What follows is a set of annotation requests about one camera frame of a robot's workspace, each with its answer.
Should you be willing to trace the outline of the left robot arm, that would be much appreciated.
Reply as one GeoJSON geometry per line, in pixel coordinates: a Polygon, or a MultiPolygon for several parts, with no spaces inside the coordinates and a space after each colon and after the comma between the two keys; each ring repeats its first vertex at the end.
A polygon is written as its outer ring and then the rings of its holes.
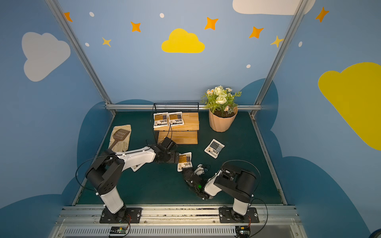
{"type": "Polygon", "coordinates": [[[105,206],[100,223],[138,223],[141,212],[127,208],[117,190],[123,171],[132,169],[135,172],[144,164],[152,162],[175,164],[179,161],[177,147],[172,139],[165,137],[158,144],[127,152],[114,152],[108,149],[97,157],[86,171],[85,177],[93,185],[96,195],[101,198],[105,206]],[[137,218],[131,218],[131,213],[134,212],[137,212],[137,218]]]}

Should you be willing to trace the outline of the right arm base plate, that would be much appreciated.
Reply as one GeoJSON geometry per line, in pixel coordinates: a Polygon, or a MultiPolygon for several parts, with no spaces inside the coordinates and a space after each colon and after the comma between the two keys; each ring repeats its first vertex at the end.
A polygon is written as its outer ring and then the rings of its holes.
{"type": "Polygon", "coordinates": [[[254,207],[249,207],[245,215],[233,211],[232,207],[219,207],[220,223],[259,223],[259,215],[254,207]]]}

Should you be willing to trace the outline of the yellow coffee bag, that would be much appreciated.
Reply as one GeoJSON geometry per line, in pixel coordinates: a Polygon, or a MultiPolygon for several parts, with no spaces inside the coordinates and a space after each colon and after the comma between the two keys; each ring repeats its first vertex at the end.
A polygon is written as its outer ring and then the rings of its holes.
{"type": "Polygon", "coordinates": [[[184,153],[179,155],[177,171],[182,172],[184,169],[192,168],[191,162],[192,153],[184,153]]]}
{"type": "Polygon", "coordinates": [[[169,125],[168,122],[169,114],[167,112],[165,113],[155,113],[153,114],[153,128],[161,128],[161,127],[167,127],[169,125]]]}
{"type": "Polygon", "coordinates": [[[182,112],[169,113],[168,119],[169,119],[170,126],[182,126],[185,124],[182,112]]]}

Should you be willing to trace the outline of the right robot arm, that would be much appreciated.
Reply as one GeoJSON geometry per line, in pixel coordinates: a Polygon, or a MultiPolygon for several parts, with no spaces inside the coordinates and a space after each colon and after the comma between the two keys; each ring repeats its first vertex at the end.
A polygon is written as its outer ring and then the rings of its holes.
{"type": "Polygon", "coordinates": [[[248,169],[235,166],[230,161],[224,163],[211,178],[204,179],[206,166],[200,164],[196,169],[183,168],[181,173],[189,189],[203,200],[213,199],[219,192],[234,198],[233,206],[222,211],[222,223],[250,222],[248,208],[259,183],[259,176],[248,169]]]}

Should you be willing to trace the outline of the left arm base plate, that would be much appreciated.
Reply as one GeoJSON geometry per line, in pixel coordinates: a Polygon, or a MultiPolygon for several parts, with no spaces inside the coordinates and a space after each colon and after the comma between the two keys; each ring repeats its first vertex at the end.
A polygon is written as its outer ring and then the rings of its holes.
{"type": "Polygon", "coordinates": [[[141,219],[141,207],[122,207],[113,214],[108,208],[104,208],[101,214],[100,224],[138,224],[141,219]]]}

